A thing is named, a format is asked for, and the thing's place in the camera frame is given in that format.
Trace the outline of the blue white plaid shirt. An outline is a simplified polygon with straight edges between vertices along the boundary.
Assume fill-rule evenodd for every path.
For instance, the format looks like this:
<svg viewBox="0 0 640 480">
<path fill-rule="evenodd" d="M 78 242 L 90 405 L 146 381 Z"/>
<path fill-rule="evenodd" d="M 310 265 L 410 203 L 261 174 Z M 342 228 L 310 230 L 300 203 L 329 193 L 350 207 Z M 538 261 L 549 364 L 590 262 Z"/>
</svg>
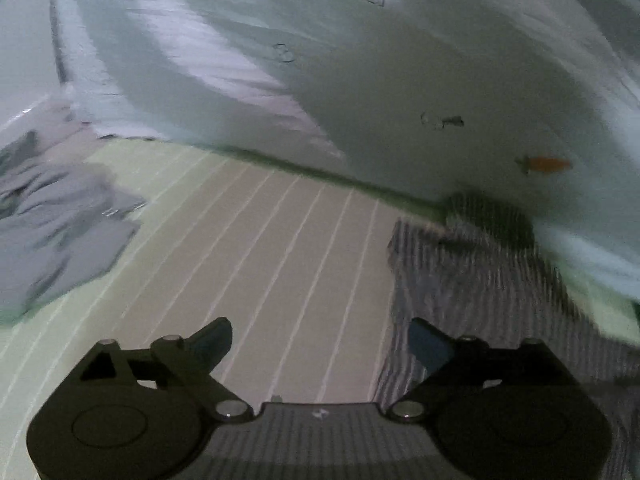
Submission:
<svg viewBox="0 0 640 480">
<path fill-rule="evenodd" d="M 638 478 L 639 349 L 606 336 L 578 308 L 518 208 L 482 194 L 456 194 L 442 223 L 398 219 L 387 258 L 394 276 L 394 327 L 373 395 L 381 408 L 432 372 L 409 351 L 413 318 L 452 338 L 475 336 L 495 348 L 537 338 L 612 426 L 602 478 Z"/>
</svg>

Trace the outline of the grey crumpled garment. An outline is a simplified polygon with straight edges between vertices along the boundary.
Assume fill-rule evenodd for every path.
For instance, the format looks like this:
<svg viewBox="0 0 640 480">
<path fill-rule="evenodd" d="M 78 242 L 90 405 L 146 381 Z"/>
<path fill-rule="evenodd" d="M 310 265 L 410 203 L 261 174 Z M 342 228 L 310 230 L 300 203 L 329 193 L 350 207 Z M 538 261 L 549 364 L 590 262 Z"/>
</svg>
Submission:
<svg viewBox="0 0 640 480">
<path fill-rule="evenodd" d="M 89 129 L 38 105 L 1 144 L 1 319 L 13 323 L 111 270 L 144 199 L 86 159 Z"/>
</svg>

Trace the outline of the pale printed bed sheet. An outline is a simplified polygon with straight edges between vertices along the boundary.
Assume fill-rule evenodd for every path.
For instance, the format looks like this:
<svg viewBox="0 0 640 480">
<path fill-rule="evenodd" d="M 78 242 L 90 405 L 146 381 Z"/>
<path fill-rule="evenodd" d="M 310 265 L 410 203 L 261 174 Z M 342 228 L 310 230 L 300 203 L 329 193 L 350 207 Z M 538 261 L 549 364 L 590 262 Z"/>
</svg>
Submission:
<svg viewBox="0 0 640 480">
<path fill-rule="evenodd" d="M 436 202 L 518 205 L 639 293 L 639 0 L 52 0 L 106 136 L 268 156 Z"/>
</svg>

